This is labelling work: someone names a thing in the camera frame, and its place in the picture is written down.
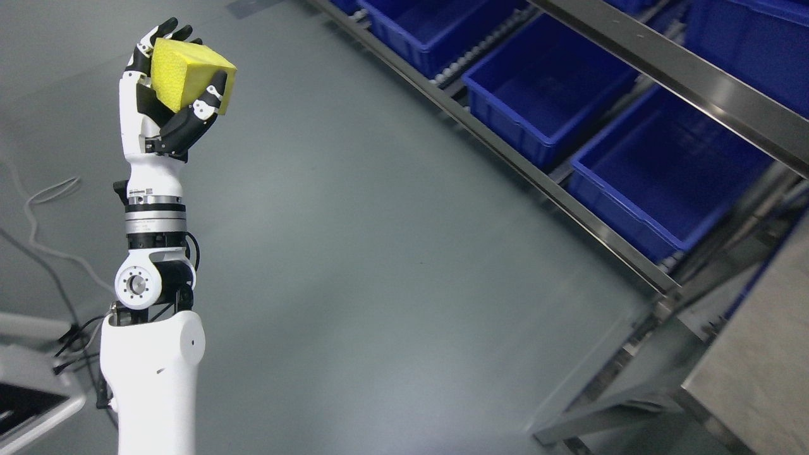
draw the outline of metal table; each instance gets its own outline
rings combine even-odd
[[[809,453],[809,215],[696,366],[537,428],[551,444],[685,409],[733,453]]]

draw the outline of robot finger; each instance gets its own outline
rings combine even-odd
[[[175,41],[185,41],[191,36],[191,33],[194,31],[193,27],[190,25],[186,25],[185,27],[177,30],[176,32],[169,33],[165,36],[165,38]]]
[[[134,71],[143,73],[149,76],[151,73],[151,55],[155,50],[155,42],[158,38],[162,38],[171,33],[179,21],[176,17],[172,17],[164,23],[161,23],[155,28],[152,28],[141,40],[135,45],[135,50],[132,52],[132,57],[129,63],[124,68],[124,72]]]
[[[159,137],[146,140],[147,151],[187,162],[188,149],[216,121],[226,82],[227,73],[217,71],[205,91],[160,128]]]

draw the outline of metal leg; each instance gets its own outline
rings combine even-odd
[[[534,433],[541,444],[652,419],[678,410],[673,396],[680,389],[689,368],[680,368],[624,392],[616,393],[561,415]]]

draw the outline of black cable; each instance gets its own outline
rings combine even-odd
[[[191,233],[186,232],[186,235],[191,238],[191,241],[194,243],[194,250],[197,252],[197,257],[194,259],[194,270],[199,271],[200,269],[200,244],[197,242],[197,238]]]
[[[166,306],[165,306],[165,307],[163,307],[163,309],[162,309],[162,310],[160,310],[160,311],[159,311],[157,314],[155,314],[155,316],[154,316],[154,317],[152,317],[152,318],[149,320],[149,322],[155,322],[155,321],[157,321],[157,318],[158,318],[158,317],[161,317],[161,316],[163,315],[163,313],[165,313],[165,312],[166,312],[166,311],[167,311],[169,308],[171,308],[171,307],[173,307],[173,306],[174,306],[174,304],[171,304],[171,303],[166,304]]]
[[[25,254],[26,256],[30,257],[34,262],[42,266],[42,268],[45,269],[46,272],[48,272],[51,279],[56,284],[56,288],[59,290],[59,296],[65,303],[67,310],[70,312],[70,316],[73,317],[73,323],[76,324],[77,327],[80,326],[82,323],[78,320],[76,308],[73,306],[73,302],[71,302],[70,298],[67,296],[67,292],[65,292],[65,287],[62,286],[59,276],[56,274],[56,272],[53,270],[50,264],[48,264],[48,262],[45,262],[41,257],[35,255],[25,245],[19,243],[14,237],[11,236],[11,234],[6,232],[6,230],[3,229],[2,227],[0,227],[0,236],[8,240],[8,243],[10,243],[11,246],[17,248],[22,254]]]
[[[87,360],[94,359],[95,357],[98,357],[98,356],[99,356],[99,352],[96,352],[95,354],[85,354],[82,357],[79,357],[77,359],[68,360],[67,362],[65,362],[63,364],[58,364],[57,366],[53,367],[53,372],[55,374],[60,374],[61,372],[65,371],[65,368],[68,368],[70,365],[75,364],[76,362],[79,362],[79,361],[81,361],[83,359],[87,359]],[[80,369],[82,369],[84,367],[85,367],[84,365],[80,366],[80,367],[76,368],[75,371],[78,371],[78,370],[80,370]]]
[[[73,306],[73,302],[71,302],[70,298],[67,296],[67,292],[65,292],[65,287],[62,285],[61,280],[59,279],[59,275],[56,274],[56,271],[53,270],[50,264],[48,264],[48,262],[45,262],[41,257],[34,254],[25,245],[19,243],[13,236],[11,236],[11,234],[9,234],[5,229],[3,229],[2,226],[0,226],[0,236],[6,239],[8,243],[11,244],[11,246],[17,248],[22,254],[25,254],[26,256],[30,257],[34,262],[42,266],[42,268],[45,269],[46,272],[48,272],[48,275],[50,275],[51,279],[56,284],[56,288],[59,290],[59,296],[61,297],[62,302],[65,303],[67,310],[70,312],[70,316],[73,318],[73,323],[76,324],[77,327],[79,327],[82,323],[78,319],[76,308]],[[84,364],[87,367],[87,373],[90,375],[90,382],[93,384],[93,389],[97,391],[99,389],[99,382],[98,378],[95,377],[93,369],[90,366],[90,360],[84,359]],[[117,430],[118,423],[112,417],[112,414],[110,414],[109,409],[107,409],[106,411],[107,416],[110,419],[110,422],[112,422],[112,425]]]
[[[54,354],[53,356],[58,357],[62,352],[64,352],[70,346],[70,344],[72,342],[76,341],[78,339],[78,337],[84,335],[84,330],[87,328],[88,325],[92,324],[94,321],[98,321],[99,319],[103,319],[105,316],[107,316],[107,315],[102,314],[101,316],[93,317],[89,321],[85,322],[82,325],[82,327],[80,329],[78,329],[78,331],[75,334],[71,335],[70,338],[68,338],[67,341],[65,341],[65,345],[62,346],[61,349],[59,351],[57,351],[57,353]]]

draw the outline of cable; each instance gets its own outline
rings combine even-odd
[[[185,234],[189,238],[191,238],[191,241],[194,243],[194,250],[196,250],[196,252],[197,252],[197,257],[194,259],[194,270],[199,271],[199,269],[200,269],[200,244],[199,244],[199,242],[197,242],[197,238],[191,232],[186,232]]]
[[[73,318],[73,323],[79,327],[82,323],[78,320],[78,314],[76,313],[76,308],[73,306],[73,302],[70,301],[70,298],[67,296],[65,292],[65,287],[62,285],[61,280],[59,279],[59,275],[53,270],[53,268],[45,262],[41,257],[35,255],[30,249],[26,248],[25,245],[19,243],[14,237],[11,236],[5,229],[0,227],[0,236],[8,241],[11,246],[17,248],[21,253],[25,254],[26,256],[30,257],[34,262],[42,266],[48,275],[50,275],[53,282],[56,284],[56,289],[59,291],[59,296],[61,300],[65,303],[67,307],[67,311],[70,312],[70,317]]]
[[[53,367],[53,373],[58,375],[61,372],[65,371],[65,368],[68,368],[70,365],[75,364],[79,360],[82,360],[82,359],[90,360],[90,359],[94,359],[95,357],[98,357],[99,355],[100,355],[100,352],[96,352],[95,354],[85,354],[85,355],[83,355],[82,357],[80,357],[78,359],[68,360],[67,362],[64,362],[62,364],[58,364],[57,366]],[[85,365],[82,365],[82,366],[76,368],[73,371],[77,372],[78,370],[80,370],[82,368],[85,368]]]
[[[44,204],[46,202],[51,202],[56,199],[63,198],[69,194],[72,194],[76,189],[78,189],[78,184],[81,182],[81,177],[79,176],[71,177],[55,185],[49,186],[48,188],[42,189],[36,192],[33,196],[29,197],[25,192],[25,188],[23,187],[23,182],[19,177],[19,170],[17,169],[17,167],[14,166],[12,162],[4,159],[0,159],[0,162],[2,162],[3,164],[6,165],[6,167],[8,167],[9,172],[11,173],[11,179],[14,182],[14,186],[17,189],[17,192],[23,199],[26,200],[25,204],[23,204],[23,212],[25,213],[25,217],[28,219],[28,223],[31,225],[31,233],[28,236],[28,243],[34,249],[41,251],[42,253],[54,257],[59,257],[60,259],[66,259],[68,261],[76,262],[82,268],[84,268],[84,270],[87,272],[88,275],[90,275],[90,278],[95,282],[95,284],[97,284],[99,287],[102,287],[104,290],[110,292],[114,296],[115,290],[112,289],[112,286],[109,283],[105,282],[103,279],[99,278],[95,270],[93,270],[92,266],[90,265],[89,262],[87,262],[85,258],[49,248],[36,241],[36,233],[37,230],[39,229],[39,221],[37,221],[36,216],[34,216],[32,205]],[[48,192],[51,191],[55,191],[55,193],[50,194],[45,198],[42,198],[44,194],[47,194]]]
[[[154,316],[154,317],[152,317],[152,318],[149,320],[149,322],[155,322],[155,321],[157,321],[157,318],[158,318],[158,317],[161,317],[161,316],[163,315],[163,313],[165,313],[165,312],[166,312],[166,311],[167,311],[169,308],[172,308],[173,306],[174,306],[174,304],[166,304],[166,306],[164,306],[162,310],[158,311],[158,313],[157,313],[157,314],[155,314],[155,316]]]
[[[106,316],[108,316],[109,314],[110,314],[110,313],[104,314],[102,317],[106,317]],[[95,326],[95,329],[93,329],[93,333],[90,335],[90,339],[87,341],[87,343],[85,343],[85,345],[84,345],[84,346],[82,346],[81,348],[79,348],[79,349],[77,349],[77,350],[76,350],[76,353],[79,353],[79,352],[81,353],[81,354],[78,354],[79,356],[81,356],[81,355],[85,355],[85,354],[87,353],[87,348],[88,348],[88,347],[90,347],[90,345],[91,345],[91,344],[93,343],[93,341],[95,340],[95,337],[96,337],[96,336],[98,336],[99,331],[101,331],[101,326],[102,326],[103,324],[104,324],[103,322],[100,322],[98,325],[96,325],[96,326]]]
[[[58,357],[58,356],[59,356],[59,355],[60,355],[62,352],[64,352],[64,351],[65,351],[65,350],[66,350],[66,349],[67,349],[67,348],[70,346],[70,344],[71,344],[71,343],[73,343],[74,341],[76,341],[76,340],[78,339],[78,337],[80,337],[80,336],[82,335],[82,333],[84,332],[84,330],[85,330],[85,329],[86,329],[86,328],[87,328],[87,327],[88,327],[90,324],[92,324],[94,321],[98,321],[99,319],[104,318],[105,316],[107,316],[107,315],[106,315],[106,314],[102,314],[101,316],[96,316],[96,317],[93,317],[93,318],[92,318],[92,319],[90,319],[89,321],[85,322],[85,323],[84,323],[84,324],[83,324],[83,325],[82,325],[82,326],[81,326],[81,327],[78,329],[78,331],[76,331],[76,333],[75,333],[75,334],[71,335],[71,336],[70,336],[70,338],[68,338],[68,339],[67,339],[67,341],[65,341],[65,345],[64,345],[64,346],[62,346],[62,347],[61,347],[61,349],[60,349],[59,351],[57,351],[57,353],[56,353],[56,354],[54,354],[53,356],[54,356],[54,357]]]
[[[70,301],[70,298],[67,296],[65,292],[65,287],[62,285],[61,280],[59,279],[59,275],[53,270],[53,268],[45,262],[41,257],[34,254],[30,249],[26,248],[25,245],[19,243],[14,237],[11,236],[2,226],[0,226],[0,236],[6,239],[12,246],[17,248],[21,253],[25,254],[26,256],[30,257],[34,262],[42,266],[48,275],[50,275],[51,279],[53,280],[54,284],[59,291],[59,296],[61,297],[62,302],[64,302],[65,306],[67,307],[68,312],[70,313],[71,318],[73,319],[73,323],[76,324],[77,327],[81,325],[81,322],[78,319],[78,314],[76,313],[76,308],[73,306],[73,302]],[[90,360],[84,359],[84,364],[87,367],[87,373],[90,375],[90,382],[93,384],[93,389],[98,391],[99,389],[99,381],[98,378],[95,377],[95,373],[90,365]],[[109,417],[110,422],[118,429],[118,423],[116,422],[115,418],[112,417],[110,410],[106,410],[107,416]]]

